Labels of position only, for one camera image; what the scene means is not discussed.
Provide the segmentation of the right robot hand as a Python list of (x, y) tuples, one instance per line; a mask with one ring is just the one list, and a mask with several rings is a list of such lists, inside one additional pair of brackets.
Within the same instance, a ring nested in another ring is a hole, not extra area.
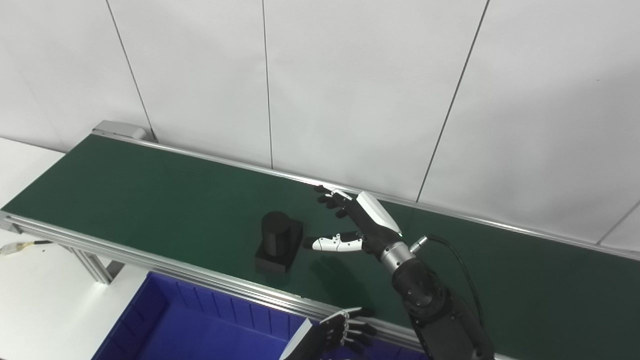
[(381, 262), (383, 253), (402, 239), (402, 231), (379, 200), (366, 191), (350, 196), (336, 187), (318, 185), (314, 190), (321, 193), (318, 202), (327, 209), (337, 209), (336, 218), (349, 218), (358, 228), (355, 231), (334, 235), (306, 237), (302, 240), (305, 249), (322, 252), (363, 251), (374, 255)]

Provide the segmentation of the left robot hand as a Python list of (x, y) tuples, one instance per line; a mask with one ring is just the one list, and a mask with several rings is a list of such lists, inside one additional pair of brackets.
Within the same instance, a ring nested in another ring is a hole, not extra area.
[(368, 307), (341, 309), (313, 323), (305, 319), (286, 344), (281, 360), (320, 360), (323, 354), (345, 347), (362, 355), (372, 344), (377, 329), (360, 318), (370, 318), (375, 314)]

